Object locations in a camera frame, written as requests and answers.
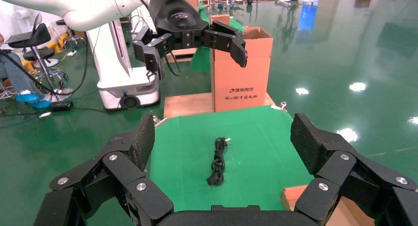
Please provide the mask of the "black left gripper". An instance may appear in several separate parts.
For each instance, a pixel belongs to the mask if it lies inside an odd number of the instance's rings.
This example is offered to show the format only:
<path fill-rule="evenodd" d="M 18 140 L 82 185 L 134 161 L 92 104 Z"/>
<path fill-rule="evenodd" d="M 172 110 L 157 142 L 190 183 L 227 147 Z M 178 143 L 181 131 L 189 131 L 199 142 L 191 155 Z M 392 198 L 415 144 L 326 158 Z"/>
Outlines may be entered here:
<path fill-rule="evenodd" d="M 145 64 L 148 78 L 164 78 L 162 58 L 172 50 L 201 46 L 228 52 L 240 67 L 246 67 L 242 31 L 220 21 L 208 24 L 187 0 L 150 0 L 148 11 L 157 34 L 143 27 L 133 39 L 134 56 Z"/>

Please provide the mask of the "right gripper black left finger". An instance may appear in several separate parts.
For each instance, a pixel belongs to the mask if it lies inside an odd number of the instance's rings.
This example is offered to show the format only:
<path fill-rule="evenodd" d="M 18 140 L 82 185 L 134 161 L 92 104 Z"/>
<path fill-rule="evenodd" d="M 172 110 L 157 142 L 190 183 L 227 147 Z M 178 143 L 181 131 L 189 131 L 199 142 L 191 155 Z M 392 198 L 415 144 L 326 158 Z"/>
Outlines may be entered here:
<path fill-rule="evenodd" d="M 160 120 L 144 115 L 137 127 L 113 136 L 92 159 L 54 178 L 36 226 L 84 226 L 115 198 L 136 226 L 155 226 L 174 212 L 173 202 L 146 176 Z"/>

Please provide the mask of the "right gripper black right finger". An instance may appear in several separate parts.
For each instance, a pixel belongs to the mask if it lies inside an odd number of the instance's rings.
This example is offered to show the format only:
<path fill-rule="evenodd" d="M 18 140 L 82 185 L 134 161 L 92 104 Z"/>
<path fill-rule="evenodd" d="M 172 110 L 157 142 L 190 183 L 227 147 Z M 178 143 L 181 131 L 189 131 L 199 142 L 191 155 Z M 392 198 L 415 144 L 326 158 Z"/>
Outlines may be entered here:
<path fill-rule="evenodd" d="M 295 114 L 290 140 L 313 176 L 294 210 L 325 225 L 341 198 L 353 201 L 377 226 L 415 226 L 418 186 L 411 178 L 361 155 L 340 134 Z"/>

